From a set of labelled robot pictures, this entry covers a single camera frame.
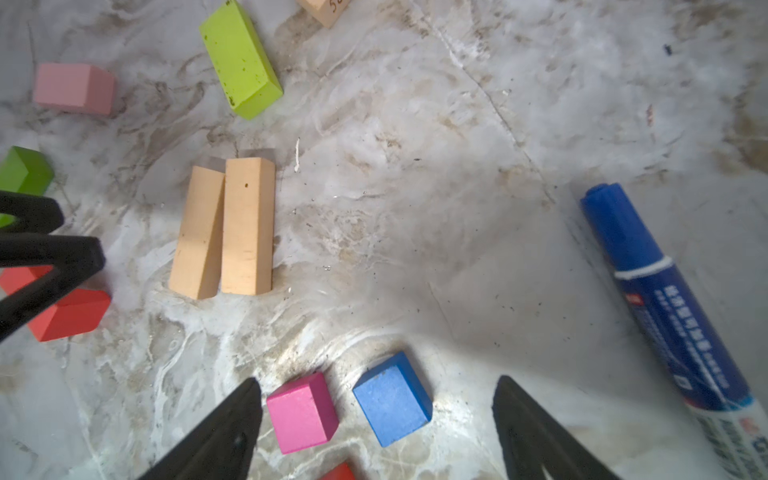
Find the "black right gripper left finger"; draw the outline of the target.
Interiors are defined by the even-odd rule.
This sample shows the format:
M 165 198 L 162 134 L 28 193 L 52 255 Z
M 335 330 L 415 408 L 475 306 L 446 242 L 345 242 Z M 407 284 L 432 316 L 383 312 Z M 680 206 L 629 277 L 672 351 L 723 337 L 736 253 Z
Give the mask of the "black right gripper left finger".
M 260 385 L 249 377 L 142 477 L 247 478 L 262 417 Z

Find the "natural wood block marked 58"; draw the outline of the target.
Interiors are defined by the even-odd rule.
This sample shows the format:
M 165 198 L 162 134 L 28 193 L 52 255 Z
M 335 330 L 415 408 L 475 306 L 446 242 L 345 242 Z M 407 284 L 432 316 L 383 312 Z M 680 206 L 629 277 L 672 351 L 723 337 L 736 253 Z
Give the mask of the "natural wood block marked 58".
M 349 0 L 297 0 L 325 28 L 332 28 L 349 5 Z

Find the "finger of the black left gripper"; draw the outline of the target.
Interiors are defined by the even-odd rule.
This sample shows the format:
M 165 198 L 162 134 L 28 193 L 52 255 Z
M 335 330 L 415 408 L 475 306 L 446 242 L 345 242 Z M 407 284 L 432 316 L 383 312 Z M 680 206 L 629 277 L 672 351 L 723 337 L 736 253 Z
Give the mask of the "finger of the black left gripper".
M 1 227 L 2 234 L 49 234 L 64 224 L 58 202 L 42 196 L 2 191 L 1 213 L 12 217 Z
M 6 339 L 101 272 L 106 264 L 95 237 L 9 234 L 1 237 L 1 269 L 50 265 L 43 277 L 1 300 L 1 338 Z

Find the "natural wood block marked 31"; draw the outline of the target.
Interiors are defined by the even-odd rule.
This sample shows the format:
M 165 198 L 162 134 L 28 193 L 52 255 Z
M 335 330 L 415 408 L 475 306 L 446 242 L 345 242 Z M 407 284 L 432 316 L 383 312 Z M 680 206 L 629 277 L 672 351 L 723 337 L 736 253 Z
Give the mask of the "natural wood block marked 31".
M 225 175 L 194 166 L 168 281 L 170 290 L 195 300 L 214 297 L 222 266 Z

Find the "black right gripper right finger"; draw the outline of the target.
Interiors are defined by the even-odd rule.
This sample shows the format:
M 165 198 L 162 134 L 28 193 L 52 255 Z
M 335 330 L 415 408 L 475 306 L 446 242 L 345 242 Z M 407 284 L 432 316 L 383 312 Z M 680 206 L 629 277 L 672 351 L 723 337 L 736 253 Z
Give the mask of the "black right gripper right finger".
M 492 412 L 510 479 L 619 479 L 507 375 Z

